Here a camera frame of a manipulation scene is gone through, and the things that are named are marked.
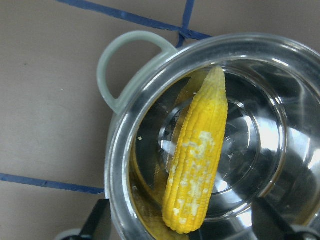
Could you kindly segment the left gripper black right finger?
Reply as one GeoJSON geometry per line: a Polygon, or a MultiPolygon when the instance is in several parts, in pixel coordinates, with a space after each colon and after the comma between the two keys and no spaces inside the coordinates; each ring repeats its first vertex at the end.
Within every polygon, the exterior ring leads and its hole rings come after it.
{"type": "Polygon", "coordinates": [[[252,230],[258,240],[296,240],[292,227],[264,199],[256,198],[251,207],[252,230]]]}

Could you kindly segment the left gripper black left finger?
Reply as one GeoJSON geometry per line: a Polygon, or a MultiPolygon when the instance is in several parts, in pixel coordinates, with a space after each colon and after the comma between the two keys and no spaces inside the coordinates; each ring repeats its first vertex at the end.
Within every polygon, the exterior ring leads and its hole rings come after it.
{"type": "Polygon", "coordinates": [[[111,235],[111,205],[109,199],[100,199],[80,231],[81,240],[108,240],[111,235]]]}

